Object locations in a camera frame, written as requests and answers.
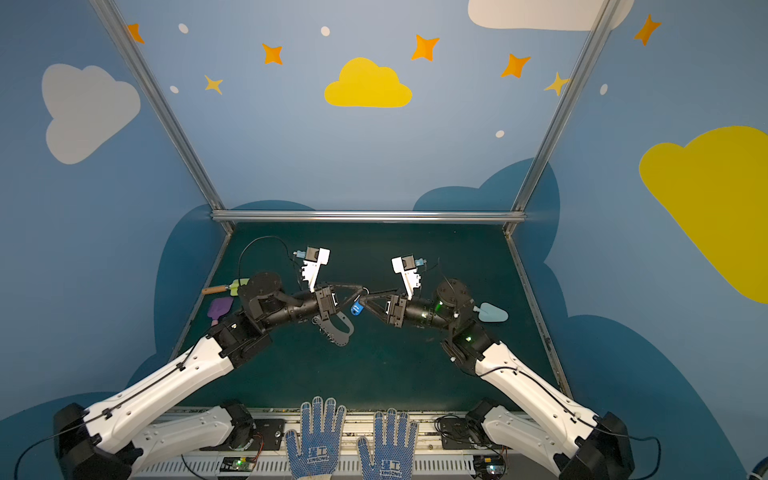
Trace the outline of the key with blue tag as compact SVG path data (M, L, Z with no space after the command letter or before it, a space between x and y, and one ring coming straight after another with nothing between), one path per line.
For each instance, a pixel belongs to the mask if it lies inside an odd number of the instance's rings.
M350 307L350 312L353 316L359 316L365 311L365 305L363 302L358 299L353 302L353 304Z

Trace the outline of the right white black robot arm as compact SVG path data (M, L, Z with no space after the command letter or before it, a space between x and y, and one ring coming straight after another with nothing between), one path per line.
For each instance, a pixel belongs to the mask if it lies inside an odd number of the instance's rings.
M397 328L414 324L446 331L442 348L466 374L494 386L527 419L501 405L478 406L469 416L491 443L508 447L560 479L627 479L635 470L628 431L612 413L599 416L528 368L489 335L480 308L456 279L443 281L432 300L369 294L359 304Z

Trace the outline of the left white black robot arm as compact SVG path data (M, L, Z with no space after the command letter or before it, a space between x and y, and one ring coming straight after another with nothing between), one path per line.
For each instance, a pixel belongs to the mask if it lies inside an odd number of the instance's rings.
M137 435L168 409L246 364L272 342L276 327L327 319L341 309L330 283L287 294L274 272L238 289L239 309L223 317L188 350L131 387L89 407L72 403L54 416L54 452L67 479L127 479L146 448Z

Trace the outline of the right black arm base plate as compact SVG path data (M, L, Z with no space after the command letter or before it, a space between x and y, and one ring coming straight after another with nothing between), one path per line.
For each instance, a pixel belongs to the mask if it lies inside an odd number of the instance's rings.
M448 414L434 421L434 428L444 450L493 450L507 453L508 448L493 443L479 422L471 418Z

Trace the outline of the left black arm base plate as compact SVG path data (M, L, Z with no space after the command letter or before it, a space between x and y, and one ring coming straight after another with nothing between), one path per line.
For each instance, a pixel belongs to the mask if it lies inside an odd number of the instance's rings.
M236 427L222 444L203 447L201 451L278 451L284 433L284 419L254 419L250 427Z

